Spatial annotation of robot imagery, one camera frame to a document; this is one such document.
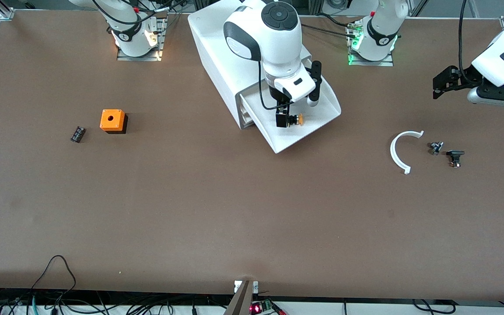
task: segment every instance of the orange block with black base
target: orange block with black base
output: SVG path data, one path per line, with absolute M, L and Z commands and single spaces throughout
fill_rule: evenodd
M 126 133 L 128 115 L 121 109 L 104 109 L 100 117 L 100 129 L 110 134 Z

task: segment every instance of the black circular cap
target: black circular cap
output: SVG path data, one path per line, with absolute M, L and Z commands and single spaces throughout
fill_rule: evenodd
M 278 31 L 292 30 L 298 24 L 297 12 L 286 2 L 270 2 L 262 9 L 262 21 Z

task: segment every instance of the black base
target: black base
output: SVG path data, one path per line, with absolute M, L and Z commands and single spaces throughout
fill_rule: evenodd
M 125 134 L 128 130 L 128 114 L 124 116 L 124 125 L 122 126 L 122 131 L 106 131 L 109 134 Z

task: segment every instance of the brown table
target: brown table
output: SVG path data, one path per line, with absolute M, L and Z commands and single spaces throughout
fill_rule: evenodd
M 342 115 L 278 155 L 238 129 L 186 16 L 161 62 L 117 62 L 105 28 L 87 11 L 0 25 L 0 287 L 30 287 L 59 253 L 78 289 L 230 293 L 251 277 L 270 295 L 504 301 L 504 107 L 431 97 L 456 20 L 407 20 L 392 68 L 348 66 L 344 38 L 304 30 Z M 498 30 L 466 22 L 466 65 Z M 128 134 L 98 128 L 105 108 Z M 410 175 L 389 154 L 406 130 L 425 131 L 398 143 Z M 462 167 L 432 141 L 465 150 Z M 68 285 L 61 263 L 40 282 Z

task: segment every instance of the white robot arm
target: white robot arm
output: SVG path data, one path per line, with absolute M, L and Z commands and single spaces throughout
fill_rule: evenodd
M 452 90 L 470 88 L 468 101 L 504 105 L 504 30 L 461 72 L 449 66 L 433 79 L 433 98 Z
M 394 49 L 398 30 L 408 16 L 407 0 L 378 0 L 370 16 L 348 25 L 356 35 L 351 48 L 370 61 L 383 60 Z
M 285 2 L 245 0 L 224 23 L 228 47 L 241 58 L 261 63 L 270 95 L 277 101 L 276 125 L 302 124 L 289 116 L 289 105 L 307 97 L 310 106 L 319 98 L 322 64 L 306 69 L 301 61 L 302 32 L 296 10 Z
M 135 12 L 134 8 L 122 0 L 70 0 L 80 7 L 97 9 L 110 25 L 116 45 L 128 56 L 142 56 L 155 47 L 157 36 L 152 32 L 155 18 Z M 161 8 L 155 12 L 166 11 Z

